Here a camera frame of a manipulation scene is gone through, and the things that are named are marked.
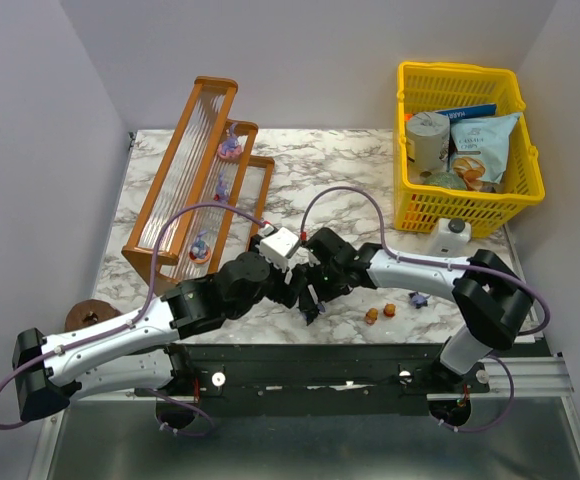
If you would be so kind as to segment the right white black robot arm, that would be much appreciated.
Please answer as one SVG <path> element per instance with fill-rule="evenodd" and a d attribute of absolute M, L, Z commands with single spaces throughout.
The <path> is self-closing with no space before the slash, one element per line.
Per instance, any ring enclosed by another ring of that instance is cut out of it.
<path fill-rule="evenodd" d="M 320 302 L 356 288 L 404 289 L 454 302 L 464 325 L 435 359 L 450 378 L 465 376 L 494 351 L 510 349 L 539 294 L 521 281 L 494 253 L 479 249 L 471 257 L 441 259 L 409 255 L 385 245 L 356 249 L 329 228 L 303 240 L 313 265 L 306 281 Z"/>

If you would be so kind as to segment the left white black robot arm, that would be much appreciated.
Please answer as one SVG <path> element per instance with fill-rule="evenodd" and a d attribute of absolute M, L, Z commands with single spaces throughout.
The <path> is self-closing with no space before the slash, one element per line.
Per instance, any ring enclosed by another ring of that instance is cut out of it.
<path fill-rule="evenodd" d="M 251 250 L 217 272 L 179 283 L 141 309 L 101 325 L 45 336 L 37 328 L 19 333 L 13 372 L 23 422 L 43 419 L 70 404 L 84 388 L 80 375 L 140 350 L 219 329 L 264 297 L 284 293 L 290 258 L 303 241 L 286 228 L 256 235 Z"/>

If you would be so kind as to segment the yellow plastic basket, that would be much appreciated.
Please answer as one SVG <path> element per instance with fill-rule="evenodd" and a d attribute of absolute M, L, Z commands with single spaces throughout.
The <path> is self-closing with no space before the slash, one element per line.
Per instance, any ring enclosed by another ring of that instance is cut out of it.
<path fill-rule="evenodd" d="M 394 226 L 430 233 L 441 218 L 460 218 L 487 237 L 546 195 L 516 74 L 508 69 L 404 61 L 397 70 Z M 421 112 L 451 113 L 441 167 L 458 188 L 434 185 L 411 159 L 407 124 Z"/>

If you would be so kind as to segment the purple donkey red base toy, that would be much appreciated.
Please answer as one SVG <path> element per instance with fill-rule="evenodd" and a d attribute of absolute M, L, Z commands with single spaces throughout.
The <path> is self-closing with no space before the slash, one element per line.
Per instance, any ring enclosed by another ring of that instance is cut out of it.
<path fill-rule="evenodd" d="M 224 172 L 220 172 L 214 193 L 214 201 L 222 204 L 227 204 L 230 198 L 230 189 L 225 179 Z"/>

